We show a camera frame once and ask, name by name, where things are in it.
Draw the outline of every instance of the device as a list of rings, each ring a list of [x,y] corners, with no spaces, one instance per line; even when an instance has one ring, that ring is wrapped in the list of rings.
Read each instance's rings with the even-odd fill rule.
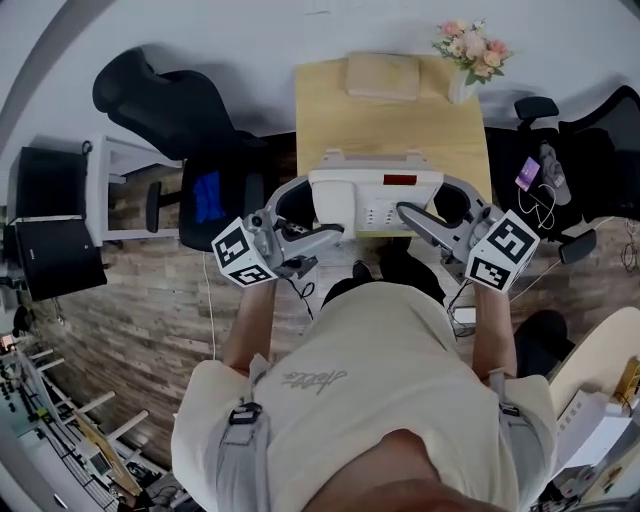
[[[107,283],[83,220],[16,222],[20,264],[34,301]]]
[[[334,149],[309,173],[318,222],[341,225],[343,240],[358,233],[410,231],[396,205],[406,201],[426,208],[442,179],[419,151],[372,157]]]
[[[426,211],[432,200],[442,217]],[[264,208],[229,224],[212,247],[220,272],[246,287],[302,277],[325,248],[363,230],[392,229],[441,247],[442,264],[459,282],[503,293],[540,242],[514,212],[485,203],[467,182],[431,170],[419,154],[345,157],[332,150],[309,177],[283,185]]]

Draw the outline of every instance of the pink flower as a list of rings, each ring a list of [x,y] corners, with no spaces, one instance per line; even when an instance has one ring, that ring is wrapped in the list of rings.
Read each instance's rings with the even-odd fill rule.
[[[500,66],[502,59],[497,52],[486,51],[484,52],[484,62],[487,66],[491,66],[492,68],[497,68]]]
[[[475,32],[466,32],[462,35],[462,43],[466,49],[468,59],[477,59],[482,57],[487,48],[485,40]]]
[[[500,58],[504,58],[509,53],[507,45],[500,41],[500,39],[491,41],[489,43],[489,50],[491,50],[492,52],[496,52],[500,56]]]
[[[462,52],[464,51],[464,46],[459,37],[454,37],[447,49],[449,50],[449,53],[454,57],[461,57]]]
[[[487,66],[482,59],[475,61],[471,69],[474,74],[484,78],[487,78],[491,73],[493,73],[493,68],[491,66]]]
[[[455,21],[447,21],[440,27],[445,36],[457,36],[460,33],[458,24]]]

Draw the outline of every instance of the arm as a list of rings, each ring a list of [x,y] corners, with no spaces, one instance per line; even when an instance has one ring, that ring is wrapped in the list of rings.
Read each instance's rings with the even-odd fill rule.
[[[277,281],[250,286],[244,290],[238,316],[224,348],[222,362],[248,376],[256,354],[265,359],[271,349],[271,327]]]
[[[507,375],[515,377],[518,364],[509,296],[477,284],[474,284],[474,290],[477,317],[471,368],[480,380],[498,368],[504,368]]]

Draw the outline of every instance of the wooden floor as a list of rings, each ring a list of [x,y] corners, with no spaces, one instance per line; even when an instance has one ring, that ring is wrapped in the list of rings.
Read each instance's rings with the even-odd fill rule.
[[[295,154],[292,157],[290,141],[283,148],[281,174],[287,175],[291,174]],[[147,170],[126,185],[112,186],[114,225],[143,226],[146,188],[159,178],[166,191],[179,188],[179,172],[169,169]],[[165,211],[161,227],[175,225],[176,219],[175,208]],[[620,251],[629,239],[624,221],[605,223],[598,230],[598,238],[598,248],[586,260],[572,266],[557,265],[512,303],[514,325],[539,309],[553,308],[567,318],[570,338],[579,341],[618,308],[640,306],[640,274],[627,273],[620,263]],[[349,275],[356,259],[371,263],[374,272],[378,272],[376,247],[380,243],[346,244],[324,254],[321,264],[304,280],[316,284],[309,301],[311,308],[319,309],[331,285]],[[440,267],[438,252],[419,239],[413,241],[410,252],[437,273],[450,300],[458,285]],[[515,297],[557,259],[557,246],[541,245],[511,296]],[[127,241],[122,249],[105,245],[103,261],[110,265],[106,286],[59,299],[64,326],[56,321],[51,301],[34,307],[42,345],[54,348],[56,356],[66,360],[48,374],[79,403],[115,391],[114,399],[93,411],[107,432],[140,410],[148,410],[149,417],[125,439],[143,446],[143,453],[150,459],[169,466],[173,413],[178,410],[191,371],[198,362],[210,358],[213,351],[204,264],[218,348],[227,337],[241,293],[219,275],[210,254],[203,261],[202,253],[181,246],[177,240]],[[457,304],[472,304],[470,293],[471,287]],[[274,358],[300,344],[310,321],[289,283],[280,282]],[[464,358],[468,358],[472,343],[473,336],[459,340]]]

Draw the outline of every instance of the purple phone case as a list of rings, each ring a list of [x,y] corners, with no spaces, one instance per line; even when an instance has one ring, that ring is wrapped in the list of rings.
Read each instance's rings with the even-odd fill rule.
[[[524,163],[522,170],[516,177],[516,184],[525,192],[529,190],[531,183],[538,175],[538,171],[540,170],[540,165],[533,158],[527,158],[527,161]]]

